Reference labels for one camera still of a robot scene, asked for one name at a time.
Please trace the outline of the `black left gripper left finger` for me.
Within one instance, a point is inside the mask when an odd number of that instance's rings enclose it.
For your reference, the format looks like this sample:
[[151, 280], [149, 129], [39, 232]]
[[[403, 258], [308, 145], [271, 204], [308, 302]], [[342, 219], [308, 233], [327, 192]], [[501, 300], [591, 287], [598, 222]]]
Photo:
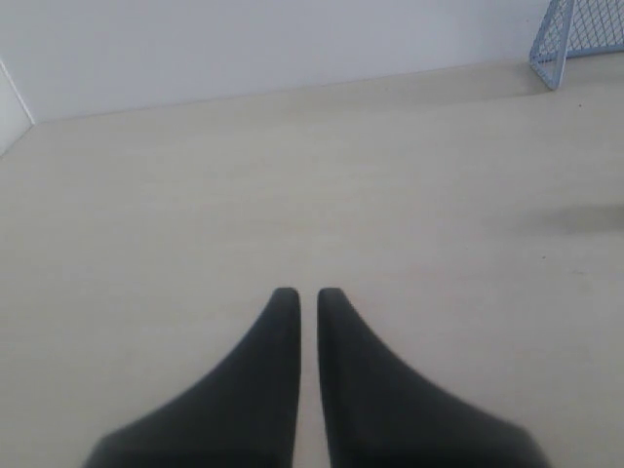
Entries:
[[103, 437], [88, 467], [290, 467], [299, 295], [278, 288], [238, 345], [188, 390]]

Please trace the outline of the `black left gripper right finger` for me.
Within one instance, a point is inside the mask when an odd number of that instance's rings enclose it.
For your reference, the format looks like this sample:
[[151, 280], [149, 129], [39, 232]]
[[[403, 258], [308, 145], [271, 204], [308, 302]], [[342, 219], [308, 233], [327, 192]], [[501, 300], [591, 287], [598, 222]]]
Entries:
[[541, 449], [525, 429], [411, 369], [343, 290], [319, 291], [317, 336], [331, 466], [540, 466]]

